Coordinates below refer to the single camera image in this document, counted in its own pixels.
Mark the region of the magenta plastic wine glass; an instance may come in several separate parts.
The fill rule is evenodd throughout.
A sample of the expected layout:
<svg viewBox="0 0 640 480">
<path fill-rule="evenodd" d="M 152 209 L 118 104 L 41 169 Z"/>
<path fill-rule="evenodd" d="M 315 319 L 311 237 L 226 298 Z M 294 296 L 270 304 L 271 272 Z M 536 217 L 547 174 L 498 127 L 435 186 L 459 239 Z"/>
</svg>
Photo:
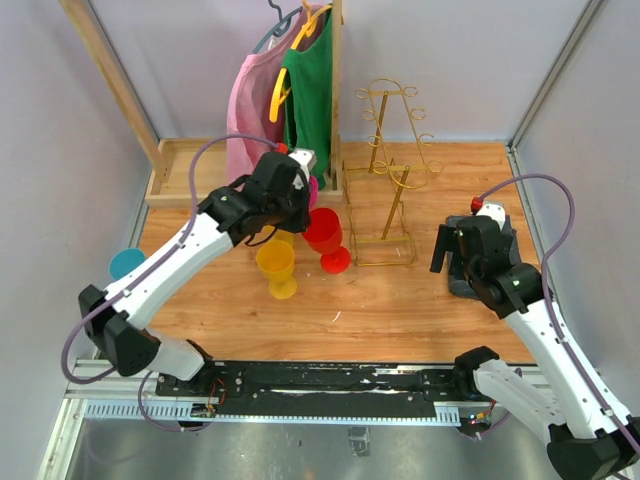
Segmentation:
<svg viewBox="0 0 640 480">
<path fill-rule="evenodd" d="M 315 176 L 309 176 L 309 210 L 312 210 L 317 203 L 319 184 Z"/>
</svg>

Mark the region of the red plastic wine glass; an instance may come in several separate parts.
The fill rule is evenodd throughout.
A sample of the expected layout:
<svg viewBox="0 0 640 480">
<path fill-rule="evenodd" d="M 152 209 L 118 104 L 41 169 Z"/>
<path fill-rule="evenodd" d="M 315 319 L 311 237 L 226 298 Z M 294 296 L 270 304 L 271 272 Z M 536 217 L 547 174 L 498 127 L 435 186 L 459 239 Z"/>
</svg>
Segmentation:
<svg viewBox="0 0 640 480">
<path fill-rule="evenodd" d="M 326 273 L 340 274 L 349 267 L 350 251 L 342 245 L 341 221 L 334 210 L 327 207 L 313 209 L 310 225 L 302 237 L 320 255 L 320 264 Z"/>
</svg>

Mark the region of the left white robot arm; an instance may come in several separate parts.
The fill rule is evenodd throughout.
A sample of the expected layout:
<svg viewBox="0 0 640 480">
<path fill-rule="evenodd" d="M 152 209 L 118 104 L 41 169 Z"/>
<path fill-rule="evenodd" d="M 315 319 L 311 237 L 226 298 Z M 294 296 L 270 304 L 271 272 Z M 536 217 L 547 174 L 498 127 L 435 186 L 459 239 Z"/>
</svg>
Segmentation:
<svg viewBox="0 0 640 480">
<path fill-rule="evenodd" d="M 214 371 L 204 365 L 201 349 L 153 334 L 148 326 L 195 274 L 238 244 L 252 244 L 264 227 L 306 231 L 315 163 L 307 149 L 264 154 L 250 175 L 197 202 L 189 221 L 131 273 L 103 289 L 89 285 L 81 291 L 85 333 L 113 371 L 122 377 L 143 370 L 166 373 L 195 396 L 212 388 Z"/>
</svg>

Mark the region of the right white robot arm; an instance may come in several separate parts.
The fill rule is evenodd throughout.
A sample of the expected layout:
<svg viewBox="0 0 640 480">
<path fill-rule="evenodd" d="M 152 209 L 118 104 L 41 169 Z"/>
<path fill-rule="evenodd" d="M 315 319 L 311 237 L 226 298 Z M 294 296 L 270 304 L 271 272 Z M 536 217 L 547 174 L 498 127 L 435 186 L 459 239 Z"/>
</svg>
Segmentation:
<svg viewBox="0 0 640 480">
<path fill-rule="evenodd" d="M 454 361 L 453 387 L 466 400 L 488 397 L 525 425 L 563 479 L 605 479 L 639 460 L 639 419 L 587 362 L 562 320 L 541 272 L 510 257 L 512 239 L 486 215 L 438 228 L 430 269 L 449 259 L 479 300 L 533 355 L 545 395 L 486 346 Z"/>
</svg>

